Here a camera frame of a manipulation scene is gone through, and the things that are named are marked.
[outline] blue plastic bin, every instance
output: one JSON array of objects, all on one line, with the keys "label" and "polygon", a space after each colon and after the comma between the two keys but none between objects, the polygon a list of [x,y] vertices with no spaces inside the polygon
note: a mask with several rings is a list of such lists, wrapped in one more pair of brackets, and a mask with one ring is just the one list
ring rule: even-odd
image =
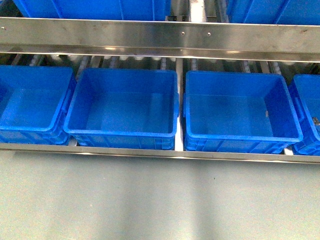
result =
[{"label": "blue plastic bin", "polygon": [[320,0],[227,0],[231,23],[320,25]]},{"label": "blue plastic bin", "polygon": [[175,71],[87,68],[64,130],[81,146],[171,150],[178,99]]},{"label": "blue plastic bin", "polygon": [[279,154],[303,139],[281,75],[189,71],[184,97],[189,151]]},{"label": "blue plastic bin", "polygon": [[76,86],[68,67],[0,66],[0,142],[65,145]]},{"label": "blue plastic bin", "polygon": [[320,75],[294,76],[289,92],[303,132],[293,152],[320,156]]},{"label": "blue plastic bin", "polygon": [[13,1],[29,18],[164,21],[171,11],[171,0]]}]

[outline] crate handle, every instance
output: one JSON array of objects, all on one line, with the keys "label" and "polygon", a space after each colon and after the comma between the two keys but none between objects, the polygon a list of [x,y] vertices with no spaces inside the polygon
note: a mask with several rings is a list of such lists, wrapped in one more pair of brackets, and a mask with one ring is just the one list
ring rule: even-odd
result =
[{"label": "crate handle", "polygon": [[182,106],[183,106],[183,110],[182,110],[182,114],[183,114],[183,117],[185,118],[186,117],[186,94],[184,93],[183,94],[183,103],[182,103]]},{"label": "crate handle", "polygon": [[303,108],[300,104],[300,100],[298,97],[293,98],[293,105],[295,106],[296,115],[298,116],[299,122],[301,122],[303,119],[305,119],[305,114],[303,111]]}]

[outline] stainless steel rail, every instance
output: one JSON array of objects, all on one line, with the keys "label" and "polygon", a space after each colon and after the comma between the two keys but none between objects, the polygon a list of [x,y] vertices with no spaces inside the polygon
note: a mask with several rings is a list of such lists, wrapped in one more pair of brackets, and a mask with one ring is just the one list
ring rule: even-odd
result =
[{"label": "stainless steel rail", "polygon": [[252,153],[223,153],[223,152],[200,152],[200,151],[174,151],[174,150],[144,150],[105,147],[84,146],[58,146],[36,144],[2,143],[0,150],[14,150],[23,152],[47,152],[57,154],[82,154],[104,155],[119,157],[153,157],[165,159],[195,159],[215,161],[249,161],[249,162],[272,162],[272,163],[305,163],[320,164],[318,156],[298,156],[282,154],[252,154]]},{"label": "stainless steel rail", "polygon": [[320,26],[0,17],[0,53],[320,62]]}]

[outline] metal support bar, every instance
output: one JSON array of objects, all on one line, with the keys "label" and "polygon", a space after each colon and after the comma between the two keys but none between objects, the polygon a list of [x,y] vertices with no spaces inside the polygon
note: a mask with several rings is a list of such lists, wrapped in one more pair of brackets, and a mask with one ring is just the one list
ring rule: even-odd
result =
[{"label": "metal support bar", "polygon": [[142,150],[126,148],[102,148],[85,146],[59,146],[1,143],[1,150],[13,150],[24,152],[46,152],[57,154],[82,154],[104,155],[121,157],[153,157],[166,159],[197,159],[213,161],[249,161],[249,162],[273,162],[273,163],[305,163],[320,164],[318,156],[298,156],[281,154],[252,154],[252,153],[222,153],[200,151],[170,151],[170,150]]},{"label": "metal support bar", "polygon": [[0,17],[0,53],[320,62],[319,46],[320,26]]},{"label": "metal support bar", "polygon": [[189,0],[189,22],[207,22],[205,0]]}]

